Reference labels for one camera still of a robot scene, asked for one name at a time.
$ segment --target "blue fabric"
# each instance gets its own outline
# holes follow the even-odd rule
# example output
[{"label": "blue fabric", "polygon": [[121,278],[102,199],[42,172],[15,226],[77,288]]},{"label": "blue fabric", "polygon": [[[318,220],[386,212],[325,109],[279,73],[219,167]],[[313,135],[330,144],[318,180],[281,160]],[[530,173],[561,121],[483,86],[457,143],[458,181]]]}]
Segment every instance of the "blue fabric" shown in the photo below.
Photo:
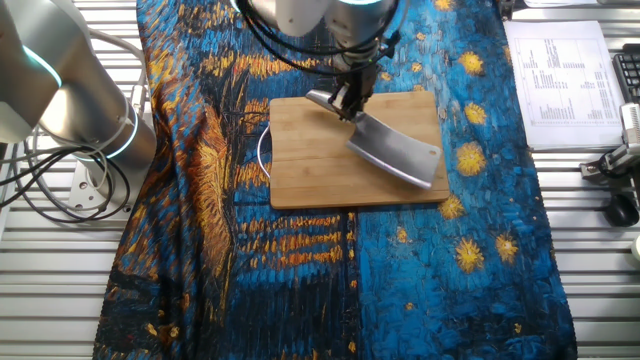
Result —
[{"label": "blue fabric", "polygon": [[138,20],[158,153],[94,358],[576,358],[493,2],[411,1],[381,61],[377,93],[436,96],[440,205],[273,210],[268,101],[330,83],[268,56],[226,1],[138,0]]}]

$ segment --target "black device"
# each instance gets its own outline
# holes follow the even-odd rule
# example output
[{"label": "black device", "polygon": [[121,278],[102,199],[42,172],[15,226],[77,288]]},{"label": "black device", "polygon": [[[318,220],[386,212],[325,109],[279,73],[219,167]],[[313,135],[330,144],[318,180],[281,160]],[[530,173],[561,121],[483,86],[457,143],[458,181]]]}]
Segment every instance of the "black device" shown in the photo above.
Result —
[{"label": "black device", "polygon": [[617,54],[613,57],[613,68],[618,76],[625,102],[638,103],[640,101],[640,51]]}]

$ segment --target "metal bracket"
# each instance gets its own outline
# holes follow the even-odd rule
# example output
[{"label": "metal bracket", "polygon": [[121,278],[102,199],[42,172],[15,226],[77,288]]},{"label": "metal bracket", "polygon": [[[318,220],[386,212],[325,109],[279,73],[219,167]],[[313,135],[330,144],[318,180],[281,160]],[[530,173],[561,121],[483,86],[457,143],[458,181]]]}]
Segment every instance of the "metal bracket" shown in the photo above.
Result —
[{"label": "metal bracket", "polygon": [[[104,196],[98,192],[98,190],[89,184],[87,179],[87,168],[78,161],[76,170],[73,173],[73,183],[71,185],[71,191],[69,193],[69,205],[78,209],[89,208],[92,206],[100,205],[105,201]],[[131,216],[131,209],[134,199],[129,200],[129,204],[125,206],[119,213],[110,217],[110,220],[127,220]],[[107,205],[105,214],[115,210],[120,204],[111,202]]]},{"label": "metal bracket", "polygon": [[515,4],[515,2],[515,0],[499,0],[498,11],[500,12],[502,21],[510,21],[512,19],[513,5]]}]

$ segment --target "wooden cutting board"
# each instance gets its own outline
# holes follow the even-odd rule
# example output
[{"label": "wooden cutting board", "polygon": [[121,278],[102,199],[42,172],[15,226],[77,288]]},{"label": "wooden cutting board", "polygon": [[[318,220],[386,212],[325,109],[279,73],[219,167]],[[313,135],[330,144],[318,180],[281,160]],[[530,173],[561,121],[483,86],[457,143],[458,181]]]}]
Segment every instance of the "wooden cutting board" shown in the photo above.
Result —
[{"label": "wooden cutting board", "polygon": [[[440,202],[449,196],[444,153],[433,187],[423,190],[349,150],[345,144],[355,126],[310,100],[274,99],[270,108],[276,209]],[[391,128],[442,148],[433,93],[375,94],[365,109]]]}]

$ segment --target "metal table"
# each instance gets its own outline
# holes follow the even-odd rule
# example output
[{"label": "metal table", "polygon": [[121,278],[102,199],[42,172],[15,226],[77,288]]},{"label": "metal table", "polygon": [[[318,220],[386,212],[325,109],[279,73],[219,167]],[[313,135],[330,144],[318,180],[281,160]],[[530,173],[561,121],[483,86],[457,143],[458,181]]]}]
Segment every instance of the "metal table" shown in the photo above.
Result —
[{"label": "metal table", "polygon": [[[140,46],[133,0],[77,0],[89,26]],[[598,20],[612,53],[640,43],[640,7],[524,9],[519,21]],[[140,64],[93,42],[109,74],[128,93]],[[596,153],[535,153],[556,258],[575,320],[581,358],[640,360],[640,263],[629,250],[640,225],[611,228],[598,208],[607,189],[580,178]],[[75,160],[45,178],[68,197]],[[32,191],[40,206],[51,208]],[[0,241],[0,360],[90,359],[105,284],[125,221],[62,227],[16,201]]]}]

